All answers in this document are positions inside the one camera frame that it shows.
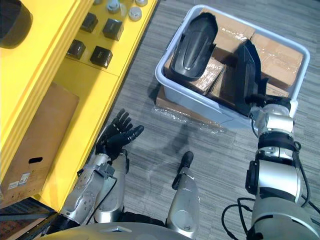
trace black plastic cover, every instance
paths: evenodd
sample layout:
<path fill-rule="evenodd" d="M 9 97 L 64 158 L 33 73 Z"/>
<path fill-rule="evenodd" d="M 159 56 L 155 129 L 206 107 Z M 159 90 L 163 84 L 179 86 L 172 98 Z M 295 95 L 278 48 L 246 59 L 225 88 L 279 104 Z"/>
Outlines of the black plastic cover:
<path fill-rule="evenodd" d="M 28 35 L 32 15 L 19 0 L 0 1 L 0 47 L 13 49 Z"/>
<path fill-rule="evenodd" d="M 268 79 L 261 80 L 261 63 L 255 46 L 247 40 L 236 50 L 238 61 L 235 68 L 236 79 L 234 103 L 238 112 L 248 116 L 252 105 L 246 101 L 254 94 L 266 94 Z"/>
<path fill-rule="evenodd" d="M 196 81 L 204 73 L 215 48 L 218 33 L 216 17 L 203 13 L 193 19 L 181 36 L 170 70 L 176 81 Z"/>

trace robot leg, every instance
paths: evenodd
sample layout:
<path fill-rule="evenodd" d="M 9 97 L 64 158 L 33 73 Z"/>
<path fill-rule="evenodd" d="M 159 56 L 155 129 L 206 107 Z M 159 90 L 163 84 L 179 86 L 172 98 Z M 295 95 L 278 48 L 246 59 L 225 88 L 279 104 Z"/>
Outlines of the robot leg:
<path fill-rule="evenodd" d="M 166 227 L 195 239 L 199 227 L 200 199 L 195 179 L 189 169 L 193 153 L 186 152 L 181 160 L 172 188 L 176 190 Z"/>

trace cardboard box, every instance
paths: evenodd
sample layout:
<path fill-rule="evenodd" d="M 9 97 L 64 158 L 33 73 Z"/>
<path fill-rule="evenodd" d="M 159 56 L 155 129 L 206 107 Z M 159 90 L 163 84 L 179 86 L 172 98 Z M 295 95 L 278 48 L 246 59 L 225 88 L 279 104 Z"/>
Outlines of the cardboard box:
<path fill-rule="evenodd" d="M 166 98 L 166 95 L 165 95 L 165 88 L 164 86 L 161 86 L 160 89 L 159 89 L 159 92 L 158 92 L 158 95 L 156 97 L 156 101 L 155 101 L 155 104 L 160 107 L 160 108 L 164 108 L 164 109 L 168 109 L 168 110 L 172 110 L 172 111 L 175 111 L 175 112 L 178 112 L 184 116 L 187 116 L 191 119 L 195 119 L 197 121 L 200 121 L 200 122 L 203 122 L 205 124 L 208 124 L 208 125 L 213 125 L 213 126 L 217 126 L 217 124 L 201 115 L 199 115 L 198 113 L 195 113 L 194 111 L 191 111 L 187 108 L 185 108 L 184 106 L 181 106 L 179 104 L 176 104 L 172 101 L 169 101 L 167 98 Z"/>
<path fill-rule="evenodd" d="M 170 63 L 172 61 L 173 55 L 169 57 L 169 59 L 164 64 L 164 75 L 173 81 L 175 79 L 172 76 L 172 73 L 170 71 Z M 215 82 L 221 71 L 224 69 L 224 65 L 211 57 L 209 59 L 209 62 L 204 70 L 204 73 L 202 76 L 196 80 L 196 81 L 183 81 L 178 82 L 179 84 L 185 86 L 188 89 L 191 89 L 199 94 L 206 95 L 212 86 L 212 84 Z"/>
<path fill-rule="evenodd" d="M 52 83 L 1 182 L 0 208 L 41 191 L 79 98 Z"/>
<path fill-rule="evenodd" d="M 289 93 L 281 88 L 271 85 L 270 83 L 266 84 L 266 94 L 278 97 L 288 97 Z"/>
<path fill-rule="evenodd" d="M 226 52 L 234 53 L 241 43 L 250 39 L 255 33 L 253 27 L 221 15 L 215 11 L 204 8 L 201 13 L 211 13 L 215 16 L 218 25 L 218 33 L 214 43 L 219 49 Z"/>
<path fill-rule="evenodd" d="M 262 77 L 269 78 L 270 84 L 284 90 L 292 86 L 303 54 L 257 33 L 250 40 L 261 61 Z"/>
<path fill-rule="evenodd" d="M 233 78 L 235 69 L 227 66 L 207 94 L 207 97 L 228 107 L 235 108 L 236 84 Z"/>

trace yellow shelf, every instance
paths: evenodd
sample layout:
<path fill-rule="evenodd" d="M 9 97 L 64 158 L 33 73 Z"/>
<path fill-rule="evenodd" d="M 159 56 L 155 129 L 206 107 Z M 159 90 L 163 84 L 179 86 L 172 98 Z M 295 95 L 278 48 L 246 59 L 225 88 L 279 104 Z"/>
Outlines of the yellow shelf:
<path fill-rule="evenodd" d="M 1 54 L 0 181 L 93 0 L 23 0 L 33 19 L 24 41 Z"/>
<path fill-rule="evenodd" d="M 126 7 L 133 4 L 133 1 L 129 0 L 120 2 Z M 105 1 L 101 5 L 92 6 L 89 12 L 97 15 L 99 23 L 92 33 L 80 30 L 75 37 L 86 46 L 83 56 L 80 60 L 66 57 L 54 77 L 53 81 L 80 99 L 43 189 L 40 194 L 34 196 L 56 211 L 62 208 L 74 187 L 77 171 L 82 168 L 89 156 L 156 3 L 157 0 L 149 0 L 148 4 L 141 8 L 142 18 L 137 22 L 130 21 L 128 14 L 123 12 L 108 14 L 105 10 Z M 124 23 L 119 42 L 101 35 L 108 18 L 122 20 Z M 89 59 L 96 45 L 110 49 L 113 53 L 107 69 L 90 63 Z"/>

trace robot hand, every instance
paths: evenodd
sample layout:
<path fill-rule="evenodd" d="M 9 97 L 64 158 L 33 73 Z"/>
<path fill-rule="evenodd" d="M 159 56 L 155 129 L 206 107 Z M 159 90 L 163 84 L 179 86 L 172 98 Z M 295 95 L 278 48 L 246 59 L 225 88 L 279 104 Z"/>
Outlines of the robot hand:
<path fill-rule="evenodd" d="M 142 125 L 132 129 L 133 125 L 129 124 L 131 118 L 128 116 L 129 113 L 121 109 L 98 140 L 95 147 L 96 155 L 106 154 L 113 161 L 119 156 L 123 146 L 132 142 L 144 131 Z"/>
<path fill-rule="evenodd" d="M 129 131 L 133 125 L 130 123 L 131 118 L 128 116 L 129 113 L 122 108 L 112 120 L 111 124 L 105 128 L 96 145 L 103 145 L 106 143 L 107 139 L 113 137 L 114 135 Z"/>

